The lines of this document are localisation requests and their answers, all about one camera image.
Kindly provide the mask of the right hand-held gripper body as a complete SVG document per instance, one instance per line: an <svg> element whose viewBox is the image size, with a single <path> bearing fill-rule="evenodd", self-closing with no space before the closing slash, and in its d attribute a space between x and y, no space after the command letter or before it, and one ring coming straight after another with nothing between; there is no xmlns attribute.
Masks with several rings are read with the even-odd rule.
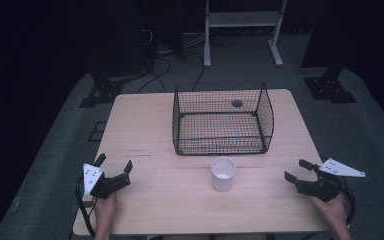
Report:
<svg viewBox="0 0 384 240"><path fill-rule="evenodd" d="M363 171L354 169L332 158L327 159L321 165L314 164L313 171L316 173L316 181L299 180L295 187L298 193L317 197L324 202L335 198L342 191L341 177L363 178L366 176Z"/></svg>

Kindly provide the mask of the black wire basket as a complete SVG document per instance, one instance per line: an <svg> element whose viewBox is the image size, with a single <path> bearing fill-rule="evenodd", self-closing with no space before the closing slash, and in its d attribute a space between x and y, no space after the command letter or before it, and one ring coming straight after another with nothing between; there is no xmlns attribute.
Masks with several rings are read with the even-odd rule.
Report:
<svg viewBox="0 0 384 240"><path fill-rule="evenodd" d="M273 132L273 108L262 81L175 87L172 139L179 155L264 154Z"/></svg>

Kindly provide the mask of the white cup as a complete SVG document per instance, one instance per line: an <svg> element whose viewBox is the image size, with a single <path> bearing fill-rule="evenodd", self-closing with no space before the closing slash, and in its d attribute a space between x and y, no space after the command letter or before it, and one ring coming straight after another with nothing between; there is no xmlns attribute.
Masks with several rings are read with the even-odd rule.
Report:
<svg viewBox="0 0 384 240"><path fill-rule="evenodd" d="M218 157L211 164L212 186L216 191L231 189L236 174L236 163L228 157Z"/></svg>

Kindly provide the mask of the black stand base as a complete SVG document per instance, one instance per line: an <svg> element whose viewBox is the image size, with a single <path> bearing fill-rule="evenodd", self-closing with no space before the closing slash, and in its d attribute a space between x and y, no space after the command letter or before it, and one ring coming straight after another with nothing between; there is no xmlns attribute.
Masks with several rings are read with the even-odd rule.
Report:
<svg viewBox="0 0 384 240"><path fill-rule="evenodd" d="M91 73L94 82L89 95L85 97L80 108L92 108L96 104L113 103L123 89L123 82L110 81L104 72L96 71Z"/></svg>
<svg viewBox="0 0 384 240"><path fill-rule="evenodd" d="M342 67L328 67L320 77L305 77L304 82L315 100L330 100L335 104L356 103L338 80Z"/></svg>

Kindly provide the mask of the person's left hand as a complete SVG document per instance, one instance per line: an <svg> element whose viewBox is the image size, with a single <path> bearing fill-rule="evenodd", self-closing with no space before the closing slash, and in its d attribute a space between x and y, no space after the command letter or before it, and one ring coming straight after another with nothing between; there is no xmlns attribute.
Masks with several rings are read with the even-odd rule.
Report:
<svg viewBox="0 0 384 240"><path fill-rule="evenodd" d="M94 240L108 240L117 207L117 194L112 193L106 199L95 198L95 235Z"/></svg>

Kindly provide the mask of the person's right hand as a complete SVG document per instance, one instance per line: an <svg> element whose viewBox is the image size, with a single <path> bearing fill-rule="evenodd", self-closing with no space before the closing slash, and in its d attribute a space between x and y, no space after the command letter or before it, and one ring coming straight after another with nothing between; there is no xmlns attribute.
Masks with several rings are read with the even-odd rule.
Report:
<svg viewBox="0 0 384 240"><path fill-rule="evenodd" d="M341 194L328 202L317 197L311 198L320 216L327 224L333 240L351 240L351 234L346 222L345 200Z"/></svg>

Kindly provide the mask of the white metal table frame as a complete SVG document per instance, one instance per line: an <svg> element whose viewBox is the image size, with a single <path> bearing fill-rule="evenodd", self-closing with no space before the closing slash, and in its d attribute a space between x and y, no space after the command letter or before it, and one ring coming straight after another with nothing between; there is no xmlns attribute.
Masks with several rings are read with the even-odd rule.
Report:
<svg viewBox="0 0 384 240"><path fill-rule="evenodd" d="M267 41L274 63L277 67L284 65L277 48L277 42L285 15L288 0L282 0L277 11L256 12L211 12L210 0L205 5L203 65L211 66L210 30L213 28L241 28L241 27L273 27L274 33Z"/></svg>

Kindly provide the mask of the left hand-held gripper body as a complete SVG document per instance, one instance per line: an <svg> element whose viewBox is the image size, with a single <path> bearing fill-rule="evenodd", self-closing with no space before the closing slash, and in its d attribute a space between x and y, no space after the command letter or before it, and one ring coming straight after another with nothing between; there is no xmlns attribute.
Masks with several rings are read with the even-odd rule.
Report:
<svg viewBox="0 0 384 240"><path fill-rule="evenodd" d="M129 175L124 172L106 178L104 171L90 164L83 165L84 194L106 199L110 194L131 184Z"/></svg>

